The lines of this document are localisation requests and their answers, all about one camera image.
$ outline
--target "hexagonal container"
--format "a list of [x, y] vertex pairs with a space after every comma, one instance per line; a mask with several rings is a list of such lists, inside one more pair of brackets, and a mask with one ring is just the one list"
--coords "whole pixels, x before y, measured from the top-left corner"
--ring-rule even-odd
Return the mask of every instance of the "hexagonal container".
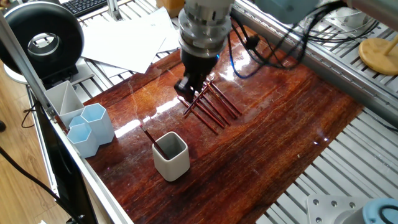
[[114, 129], [106, 109], [99, 103], [88, 105], [81, 117], [90, 125], [98, 144], [107, 144], [113, 140]]
[[69, 129], [71, 129], [73, 126], [76, 126], [79, 124], [85, 124], [85, 123], [86, 123], [86, 121], [81, 116], [76, 116], [70, 122]]
[[73, 126], [70, 129], [67, 138], [83, 158], [95, 156], [100, 146], [88, 124]]

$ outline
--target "wood grain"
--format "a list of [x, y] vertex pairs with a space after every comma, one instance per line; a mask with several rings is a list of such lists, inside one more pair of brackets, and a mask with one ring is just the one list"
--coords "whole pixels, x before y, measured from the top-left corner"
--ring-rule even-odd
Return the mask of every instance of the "wood grain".
[[[235, 34], [231, 40], [239, 72], [256, 69]], [[258, 49], [271, 52], [264, 41]], [[116, 130], [113, 142], [88, 162], [136, 224], [254, 223], [362, 109], [303, 65], [264, 67], [238, 79], [226, 49], [211, 76], [243, 115], [233, 120], [224, 110], [231, 126], [212, 123], [216, 136], [193, 114], [182, 115], [185, 107], [173, 89], [184, 72], [178, 56], [87, 102], [104, 105]], [[293, 63], [290, 58], [285, 65]], [[154, 138], [175, 131], [185, 140], [191, 162], [186, 174], [171, 183], [160, 176], [139, 122]]]

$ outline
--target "brown stick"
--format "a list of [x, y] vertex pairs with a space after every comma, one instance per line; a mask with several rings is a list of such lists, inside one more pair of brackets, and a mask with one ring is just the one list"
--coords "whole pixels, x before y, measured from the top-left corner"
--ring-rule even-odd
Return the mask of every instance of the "brown stick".
[[169, 157], [166, 155], [166, 153], [162, 150], [160, 145], [155, 141], [155, 139], [148, 133], [148, 131], [143, 127], [142, 124], [139, 124], [139, 127], [144, 131], [144, 133], [148, 136], [150, 141], [154, 143], [154, 146], [156, 150], [159, 152], [160, 155], [162, 155], [165, 159], [170, 160]]
[[191, 105], [188, 107], [188, 109], [184, 112], [184, 115], [187, 115], [187, 113], [192, 109], [193, 105], [197, 103], [197, 101], [203, 96], [203, 94], [207, 91], [208, 86], [205, 87], [205, 89], [199, 94], [198, 97], [195, 98], [195, 100], [191, 103]]
[[210, 108], [207, 107], [207, 109], [205, 107], [203, 107], [202, 105], [200, 105], [199, 103], [201, 103], [204, 106], [207, 106], [205, 104], [203, 104], [203, 102], [199, 99], [198, 103], [197, 103], [197, 107], [202, 110], [203, 112], [205, 112], [211, 119], [213, 119], [214, 122], [216, 122], [218, 125], [220, 125], [222, 128], [225, 128], [225, 125], [218, 120], [218, 118], [215, 116], [215, 114], [212, 114], [212, 110], [209, 110]]
[[207, 101], [207, 103], [222, 117], [222, 119], [225, 121], [225, 123], [227, 123], [228, 125], [231, 125], [231, 123], [228, 121], [228, 119], [226, 119], [226, 117], [217, 109], [216, 105], [214, 105], [214, 103], [211, 102], [209, 98], [207, 98], [207, 96], [203, 95], [203, 99], [205, 99]]
[[[189, 107], [188, 103], [184, 102], [179, 97], [178, 97], [178, 99], [181, 101], [181, 103], [184, 106], [186, 106], [187, 108]], [[205, 125], [207, 125], [216, 135], [218, 135], [217, 131], [213, 127], [211, 127], [210, 124], [207, 123], [207, 121], [198, 114], [198, 112], [196, 112], [195, 110], [191, 110], [191, 111], [197, 118], [199, 118], [199, 120], [201, 120]]]
[[217, 98], [217, 100], [224, 106], [224, 108], [227, 110], [227, 112], [234, 118], [238, 118], [237, 114], [223, 101], [223, 99], [218, 96], [218, 94], [213, 90], [211, 86], [209, 86], [209, 90], [211, 91], [212, 94], [214, 94]]
[[210, 85], [222, 96], [224, 99], [240, 114], [242, 115], [242, 112], [235, 106], [235, 104], [232, 103], [231, 100], [226, 97], [226, 95], [213, 83], [210, 82]]

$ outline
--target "white ceramic cup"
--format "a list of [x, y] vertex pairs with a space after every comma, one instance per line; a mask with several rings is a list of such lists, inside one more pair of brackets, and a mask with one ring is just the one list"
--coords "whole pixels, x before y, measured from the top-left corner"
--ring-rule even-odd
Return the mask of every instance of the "white ceramic cup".
[[83, 158], [95, 156], [100, 146], [90, 126], [86, 123], [73, 126], [67, 138]]
[[81, 117], [90, 125], [98, 144], [107, 144], [113, 140], [114, 129], [106, 109], [99, 103], [88, 105]]
[[166, 160], [152, 145], [155, 168], [165, 180], [169, 182], [177, 180], [190, 167], [187, 143], [175, 132], [165, 134], [156, 142], [170, 160]]

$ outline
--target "square cup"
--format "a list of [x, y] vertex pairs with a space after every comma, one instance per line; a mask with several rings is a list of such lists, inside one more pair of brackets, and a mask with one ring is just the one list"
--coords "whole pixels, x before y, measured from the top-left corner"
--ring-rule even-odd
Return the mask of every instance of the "square cup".
[[100, 146], [88, 124], [73, 126], [67, 138], [76, 147], [80, 156], [83, 158], [95, 156]]
[[189, 170], [187, 143], [175, 132], [169, 132], [156, 141], [170, 160], [166, 160], [152, 145], [155, 168], [169, 182], [177, 180]]

